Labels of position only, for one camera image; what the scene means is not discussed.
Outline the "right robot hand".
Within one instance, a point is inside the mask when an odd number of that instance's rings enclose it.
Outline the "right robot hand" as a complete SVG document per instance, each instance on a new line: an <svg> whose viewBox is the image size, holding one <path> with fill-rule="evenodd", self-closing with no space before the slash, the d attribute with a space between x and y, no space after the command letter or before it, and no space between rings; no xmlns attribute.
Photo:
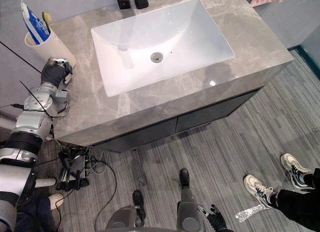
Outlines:
<svg viewBox="0 0 320 232"><path fill-rule="evenodd" d="M225 231L227 229L227 224L218 207L211 204L210 210L211 213L207 212L206 217L214 231Z"/></svg>

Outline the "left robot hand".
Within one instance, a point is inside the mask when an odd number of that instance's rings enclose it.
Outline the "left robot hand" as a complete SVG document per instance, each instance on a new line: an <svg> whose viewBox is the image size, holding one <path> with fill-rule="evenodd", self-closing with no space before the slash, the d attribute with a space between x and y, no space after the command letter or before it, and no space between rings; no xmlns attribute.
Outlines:
<svg viewBox="0 0 320 232"><path fill-rule="evenodd" d="M72 78L73 68L67 59L49 58L41 72L41 84L51 84L58 88L67 85Z"/></svg>

